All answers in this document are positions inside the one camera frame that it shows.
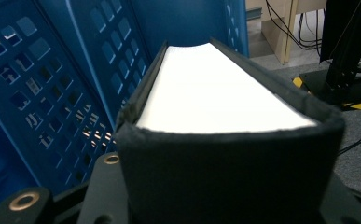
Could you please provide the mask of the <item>black book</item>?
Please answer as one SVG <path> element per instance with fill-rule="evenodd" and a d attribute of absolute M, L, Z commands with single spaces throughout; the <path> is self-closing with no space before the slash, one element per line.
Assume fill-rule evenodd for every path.
<path fill-rule="evenodd" d="M 118 112 L 132 218 L 145 224 L 317 224 L 340 111 L 217 40 L 163 44 Z"/>

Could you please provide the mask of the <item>blue file rack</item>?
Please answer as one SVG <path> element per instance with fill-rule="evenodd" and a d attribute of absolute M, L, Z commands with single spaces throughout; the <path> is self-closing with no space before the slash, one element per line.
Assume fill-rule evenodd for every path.
<path fill-rule="evenodd" d="M 156 54 L 131 0 L 0 0 L 0 36 L 13 35 L 44 37 L 64 53 L 102 113 L 112 144 L 100 152 L 18 149 L 0 124 L 0 202 L 28 187 L 59 194 L 87 181 L 97 158 L 115 150 L 117 112 Z"/>

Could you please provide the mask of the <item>beige wooden desk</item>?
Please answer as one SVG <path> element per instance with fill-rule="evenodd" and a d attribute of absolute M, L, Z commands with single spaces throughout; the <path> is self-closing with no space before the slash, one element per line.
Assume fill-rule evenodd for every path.
<path fill-rule="evenodd" d="M 280 63 L 290 60 L 293 45 L 319 49 L 326 0 L 245 0 L 251 19 L 261 22 L 266 38 Z"/>

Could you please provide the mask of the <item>black stand with striped base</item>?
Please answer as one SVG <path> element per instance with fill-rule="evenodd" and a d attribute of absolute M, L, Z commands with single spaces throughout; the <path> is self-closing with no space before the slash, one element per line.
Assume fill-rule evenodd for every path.
<path fill-rule="evenodd" d="M 361 110 L 361 54 L 342 51 L 330 56 L 329 67 L 299 74 L 293 83 L 318 99 L 342 111 Z"/>

